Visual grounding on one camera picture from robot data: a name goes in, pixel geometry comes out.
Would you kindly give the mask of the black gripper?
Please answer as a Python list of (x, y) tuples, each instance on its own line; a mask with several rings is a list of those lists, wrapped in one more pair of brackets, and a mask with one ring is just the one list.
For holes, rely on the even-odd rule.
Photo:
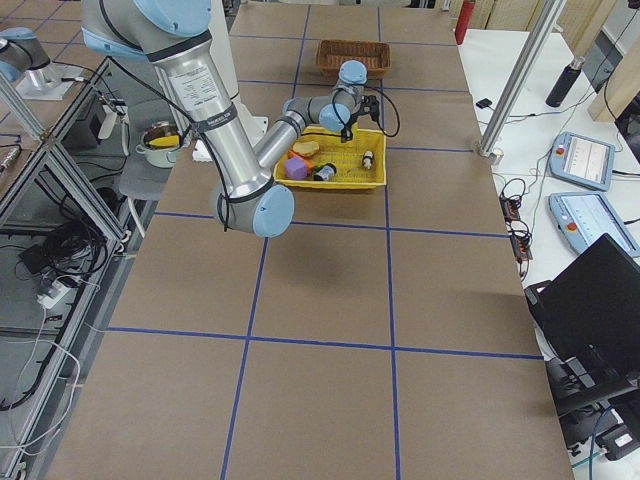
[(363, 98), (360, 98), (353, 105), (340, 104), (340, 141), (346, 143), (352, 141), (354, 138), (353, 125), (358, 121), (358, 118), (363, 113), (361, 110), (361, 102)]

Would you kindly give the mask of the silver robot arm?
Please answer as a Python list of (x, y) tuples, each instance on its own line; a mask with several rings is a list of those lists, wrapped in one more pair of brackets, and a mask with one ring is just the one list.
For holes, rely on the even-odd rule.
[(211, 54), (211, 1), (84, 1), (88, 48), (149, 61), (170, 103), (199, 135), (221, 178), (216, 219), (232, 230), (272, 238), (289, 227), (295, 200), (274, 178), (279, 159), (309, 125), (350, 135), (364, 100), (367, 69), (344, 62), (331, 94), (295, 98), (266, 135), (251, 144)]

